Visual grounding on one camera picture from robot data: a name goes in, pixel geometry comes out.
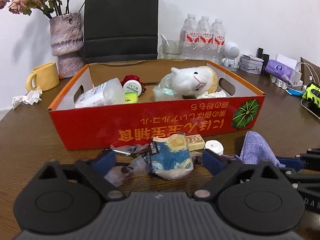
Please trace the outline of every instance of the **black circular motor housing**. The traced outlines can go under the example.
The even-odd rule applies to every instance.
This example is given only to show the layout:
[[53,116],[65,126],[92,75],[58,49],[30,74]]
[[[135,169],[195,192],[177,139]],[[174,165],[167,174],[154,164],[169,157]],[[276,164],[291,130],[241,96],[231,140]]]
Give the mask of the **black circular motor housing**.
[[217,207],[232,226],[257,235],[293,230],[305,210],[303,199],[291,183],[269,166],[255,170],[248,182],[225,189]]
[[74,172],[62,170],[58,162],[45,165],[14,202],[13,213],[21,229],[40,234],[62,234],[88,224],[102,202],[91,188],[74,180]]

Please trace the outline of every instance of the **purple tissue pack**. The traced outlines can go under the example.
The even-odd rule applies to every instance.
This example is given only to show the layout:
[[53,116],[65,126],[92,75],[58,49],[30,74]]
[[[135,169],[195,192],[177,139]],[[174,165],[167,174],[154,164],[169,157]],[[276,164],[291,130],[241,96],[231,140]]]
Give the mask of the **purple tissue pack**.
[[290,84],[290,80],[295,76],[295,70],[274,59],[269,60],[265,71],[273,75],[274,77]]

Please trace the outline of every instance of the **white round container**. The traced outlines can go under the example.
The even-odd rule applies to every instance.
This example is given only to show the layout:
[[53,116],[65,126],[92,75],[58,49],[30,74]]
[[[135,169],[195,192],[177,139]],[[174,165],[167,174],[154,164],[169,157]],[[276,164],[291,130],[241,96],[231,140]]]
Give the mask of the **white round container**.
[[123,89],[124,89],[125,93],[127,93],[127,92],[137,92],[138,96],[140,96],[141,92],[142,92],[141,84],[138,81],[134,80],[134,79],[128,80],[124,84]]

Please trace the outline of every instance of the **beige soap block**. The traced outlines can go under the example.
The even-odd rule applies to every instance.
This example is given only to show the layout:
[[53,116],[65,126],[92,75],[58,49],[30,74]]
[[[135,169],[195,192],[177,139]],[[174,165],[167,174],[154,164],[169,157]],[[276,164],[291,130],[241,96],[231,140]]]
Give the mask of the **beige soap block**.
[[188,135],[186,136],[186,139],[189,146],[189,151],[196,151],[204,148],[205,142],[200,134]]

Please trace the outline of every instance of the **yellow mug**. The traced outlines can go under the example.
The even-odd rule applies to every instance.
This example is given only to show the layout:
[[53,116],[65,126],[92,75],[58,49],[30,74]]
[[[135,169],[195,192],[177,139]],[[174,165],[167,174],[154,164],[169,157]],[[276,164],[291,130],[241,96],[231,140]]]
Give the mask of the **yellow mug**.
[[[34,80],[35,88],[32,86],[32,80]],[[59,82],[56,63],[46,63],[32,70],[26,81],[26,89],[28,92],[38,89],[47,91],[58,86]]]

